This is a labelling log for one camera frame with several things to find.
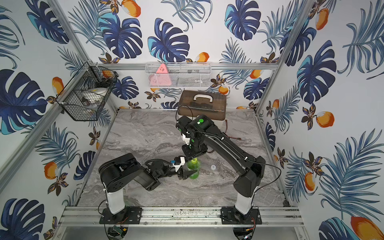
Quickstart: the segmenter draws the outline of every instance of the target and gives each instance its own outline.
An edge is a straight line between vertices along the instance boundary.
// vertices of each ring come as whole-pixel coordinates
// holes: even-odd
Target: box handle
[[[209,98],[209,102],[211,103],[213,101],[213,98],[206,94],[196,94],[193,98],[193,100],[196,101],[196,98]]]

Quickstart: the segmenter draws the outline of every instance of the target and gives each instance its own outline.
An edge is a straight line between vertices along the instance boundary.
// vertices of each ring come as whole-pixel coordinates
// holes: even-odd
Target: black mounting plate
[[[235,209],[234,207],[222,207],[221,208],[221,223],[223,225],[228,225],[228,224],[237,224],[237,225],[253,225],[251,217],[254,218],[256,221],[256,225],[262,224],[262,219],[260,217],[260,211],[259,209],[251,209],[248,217],[244,220],[243,223],[240,223],[236,218],[235,218]]]
[[[109,208],[104,208],[99,223],[117,224],[127,218],[122,224],[140,224],[141,213],[141,207],[125,207],[116,214],[112,214]]]

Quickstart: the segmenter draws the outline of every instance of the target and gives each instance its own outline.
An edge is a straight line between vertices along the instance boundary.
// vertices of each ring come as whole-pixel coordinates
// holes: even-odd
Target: floral wallpaper
[[[384,239],[383,19],[381,0],[316,0],[258,109],[312,240]]]
[[[93,62],[268,64],[278,62],[303,2],[69,0],[61,6]],[[309,34],[314,37],[316,30]],[[77,67],[75,58],[64,58]],[[177,108],[183,89],[149,89],[148,76],[141,72],[122,71],[115,104]],[[255,109],[270,75],[266,70],[213,71],[211,87],[198,90],[226,95],[228,109]]]
[[[52,9],[41,0],[0,3],[0,166],[39,124],[81,64]],[[60,114],[0,195],[0,239],[50,239],[114,118]]]

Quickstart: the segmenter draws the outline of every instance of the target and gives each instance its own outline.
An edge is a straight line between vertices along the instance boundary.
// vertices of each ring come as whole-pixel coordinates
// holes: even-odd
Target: marble surface
[[[253,111],[227,111],[228,136],[249,154],[266,158],[265,149],[256,128]],[[104,162],[126,153],[133,153],[143,164],[153,158],[172,160],[183,155],[184,144],[175,128],[175,111],[119,112],[107,140],[84,188],[78,206],[98,206],[105,199],[98,168]],[[124,187],[126,203],[134,206],[233,206],[237,192],[232,183],[238,177],[219,154],[213,152],[199,157],[200,175],[197,179],[179,180],[177,176],[161,178],[161,185],[148,192],[136,181]],[[274,179],[266,166],[261,185]],[[254,206],[283,206],[275,183],[260,189],[254,197]]]

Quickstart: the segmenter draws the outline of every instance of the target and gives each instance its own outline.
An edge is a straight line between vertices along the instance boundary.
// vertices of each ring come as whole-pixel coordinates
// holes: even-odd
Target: green plastic bottle
[[[201,162],[197,158],[194,158],[188,162],[187,167],[189,170],[197,170],[197,172],[189,177],[190,179],[196,179],[199,176],[200,164]]]

